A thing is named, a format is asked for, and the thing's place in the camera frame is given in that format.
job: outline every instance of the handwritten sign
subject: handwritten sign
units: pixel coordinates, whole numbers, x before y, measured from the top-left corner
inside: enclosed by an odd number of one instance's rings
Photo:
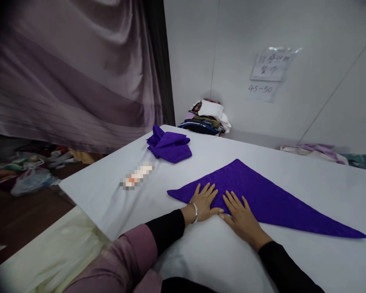
[[[285,72],[298,51],[273,47],[260,50],[250,79],[284,81]]]
[[[253,81],[248,83],[248,100],[272,103],[280,82]]]

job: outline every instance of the silver bracelet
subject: silver bracelet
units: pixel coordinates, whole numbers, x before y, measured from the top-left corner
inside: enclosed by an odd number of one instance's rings
[[[195,208],[195,220],[194,222],[192,222],[191,224],[195,224],[196,222],[198,222],[198,207],[196,206],[195,203],[193,203],[192,201],[190,201],[190,203],[192,203],[194,205],[194,208]]]

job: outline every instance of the purple curtain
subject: purple curtain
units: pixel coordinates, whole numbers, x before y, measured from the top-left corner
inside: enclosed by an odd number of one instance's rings
[[[21,1],[0,33],[0,134],[111,153],[161,124],[142,1]]]

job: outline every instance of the white tablecloth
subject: white tablecloth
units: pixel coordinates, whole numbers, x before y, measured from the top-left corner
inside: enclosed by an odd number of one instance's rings
[[[366,234],[366,171],[252,144],[186,134],[192,157],[177,164],[157,160],[139,138],[60,183],[111,240],[184,206],[167,195],[238,158],[319,212]],[[136,190],[121,190],[121,178],[143,161],[155,170]],[[325,292],[366,292],[366,239],[312,234],[273,225],[262,228]],[[256,253],[218,217],[189,226],[158,260],[162,277],[181,276],[217,292],[274,292]]]

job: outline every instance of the folded purple napkin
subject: folded purple napkin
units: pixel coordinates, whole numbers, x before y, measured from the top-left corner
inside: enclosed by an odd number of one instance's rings
[[[167,193],[189,203],[198,183],[204,187],[208,182],[215,183],[218,189],[211,208],[219,207],[230,214],[222,195],[225,190],[234,191],[239,200],[244,195],[259,222],[330,236],[366,238],[365,234],[319,213],[240,160]]]
[[[158,125],[153,126],[153,135],[147,139],[150,150],[157,159],[177,163],[192,156],[187,145],[190,139],[180,133],[164,132]]]

